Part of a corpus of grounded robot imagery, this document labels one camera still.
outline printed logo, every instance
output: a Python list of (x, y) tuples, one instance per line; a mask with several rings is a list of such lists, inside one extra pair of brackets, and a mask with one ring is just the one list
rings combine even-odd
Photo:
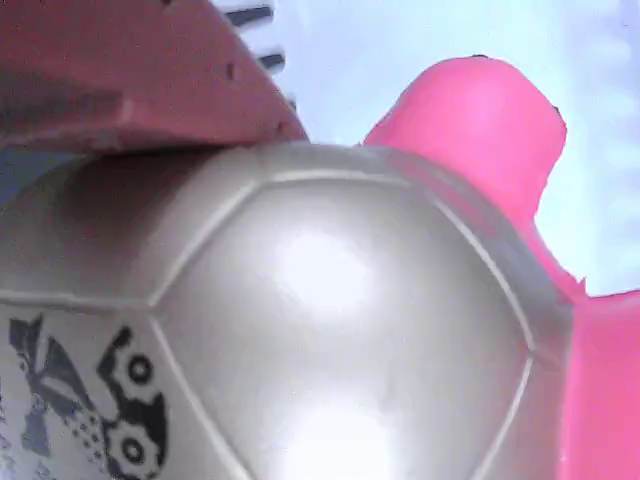
[(47, 412), (60, 417), (76, 447), (103, 474), (120, 480), (157, 477), (167, 456), (164, 395), (154, 384), (154, 366), (123, 327), (96, 368), (117, 405), (116, 418), (100, 414), (69, 355), (53, 336), (41, 335), (44, 317), (12, 318), (9, 342), (31, 392), (22, 446), (49, 458)]

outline plastic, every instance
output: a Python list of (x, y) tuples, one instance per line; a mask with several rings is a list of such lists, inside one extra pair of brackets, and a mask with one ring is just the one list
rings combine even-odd
[(1, 8), (0, 147), (118, 152), (306, 138), (206, 0)]
[(500, 208), (562, 292), (581, 299), (584, 286), (558, 264), (534, 223), (566, 134), (559, 111), (520, 71), (472, 56), (428, 68), (364, 143), (436, 159), (468, 179)]
[(590, 295), (640, 288), (640, 15), (633, 0), (214, 0), (268, 3), (239, 34), (273, 72), (313, 141), (353, 145), (422, 71), (484, 54), (514, 65), (559, 108), (567, 143), (536, 214), (542, 239)]

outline ball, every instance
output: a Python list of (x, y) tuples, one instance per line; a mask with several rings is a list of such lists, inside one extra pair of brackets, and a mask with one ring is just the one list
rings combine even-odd
[(3, 478), (553, 478), (567, 303), (429, 161), (82, 159), (0, 232)]

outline pink toy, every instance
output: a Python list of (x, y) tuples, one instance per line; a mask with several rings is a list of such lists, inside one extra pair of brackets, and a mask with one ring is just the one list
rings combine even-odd
[(207, 0), (0, 8), (0, 147), (114, 152), (306, 138)]
[(559, 111), (516, 68), (476, 55), (423, 72), (364, 143), (458, 172), (515, 226), (575, 305), (559, 478), (632, 480), (640, 474), (640, 293), (589, 298), (533, 220), (565, 136)]

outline pink plastic object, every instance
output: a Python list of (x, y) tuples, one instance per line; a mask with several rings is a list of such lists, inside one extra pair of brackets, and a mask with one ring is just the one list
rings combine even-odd
[(557, 110), (517, 69), (474, 56), (426, 70), (365, 143), (441, 162), (516, 226), (574, 303), (558, 478), (635, 480), (640, 476), (640, 292), (588, 297), (584, 284), (547, 250), (533, 220), (565, 135)]
[(306, 138), (207, 0), (25, 0), (0, 9), (0, 147), (119, 151)]

